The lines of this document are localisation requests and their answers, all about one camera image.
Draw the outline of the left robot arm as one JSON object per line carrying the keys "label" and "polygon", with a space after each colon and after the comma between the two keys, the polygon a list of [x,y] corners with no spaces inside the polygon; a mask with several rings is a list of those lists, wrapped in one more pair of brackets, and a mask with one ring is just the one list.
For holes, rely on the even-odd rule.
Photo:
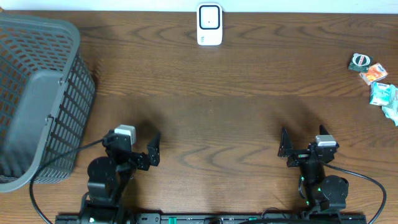
{"label": "left robot arm", "polygon": [[101,141],[106,157],[93,160],[87,169],[88,192],[82,198],[78,223],[135,223],[134,215],[121,202],[124,189],[137,170],[147,171],[160,162],[160,133],[147,145],[147,153],[132,150],[129,134],[108,132]]}

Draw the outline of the green tissue pack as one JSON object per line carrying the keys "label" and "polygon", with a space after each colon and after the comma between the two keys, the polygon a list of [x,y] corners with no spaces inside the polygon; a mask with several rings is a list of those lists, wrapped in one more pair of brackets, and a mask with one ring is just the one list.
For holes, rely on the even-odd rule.
{"label": "green tissue pack", "polygon": [[369,104],[387,106],[390,100],[390,85],[374,82],[371,84]]}

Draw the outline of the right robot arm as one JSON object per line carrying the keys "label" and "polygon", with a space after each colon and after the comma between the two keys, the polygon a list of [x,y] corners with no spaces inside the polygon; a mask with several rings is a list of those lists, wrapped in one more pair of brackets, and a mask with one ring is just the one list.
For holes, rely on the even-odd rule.
{"label": "right robot arm", "polygon": [[340,211],[346,208],[349,183],[337,175],[326,175],[324,170],[335,158],[339,146],[321,125],[319,134],[306,149],[294,149],[287,130],[282,128],[277,156],[287,158],[287,167],[300,168],[298,191],[308,206],[300,212],[300,217],[304,220],[341,220]]}

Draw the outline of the orange tissue pack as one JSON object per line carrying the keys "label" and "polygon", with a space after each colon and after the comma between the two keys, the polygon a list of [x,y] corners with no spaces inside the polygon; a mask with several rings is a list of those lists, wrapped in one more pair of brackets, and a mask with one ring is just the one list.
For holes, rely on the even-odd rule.
{"label": "orange tissue pack", "polygon": [[387,75],[387,70],[380,63],[375,63],[374,65],[370,66],[366,73],[361,72],[359,74],[359,76],[367,85],[370,85],[378,80],[382,80]]}

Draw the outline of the green wet wipes pack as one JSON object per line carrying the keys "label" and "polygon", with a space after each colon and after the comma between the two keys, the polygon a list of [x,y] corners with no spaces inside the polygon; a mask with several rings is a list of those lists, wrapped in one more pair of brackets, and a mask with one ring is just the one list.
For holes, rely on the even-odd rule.
{"label": "green wet wipes pack", "polygon": [[390,85],[389,90],[389,103],[382,107],[382,111],[386,118],[393,120],[395,126],[398,126],[397,117],[397,87]]}

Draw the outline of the dark green small box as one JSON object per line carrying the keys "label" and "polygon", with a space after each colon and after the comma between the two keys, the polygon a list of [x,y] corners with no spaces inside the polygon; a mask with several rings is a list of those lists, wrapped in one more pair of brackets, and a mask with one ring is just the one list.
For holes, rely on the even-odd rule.
{"label": "dark green small box", "polygon": [[367,73],[372,62],[373,57],[365,54],[354,53],[348,65],[348,69],[352,71]]}

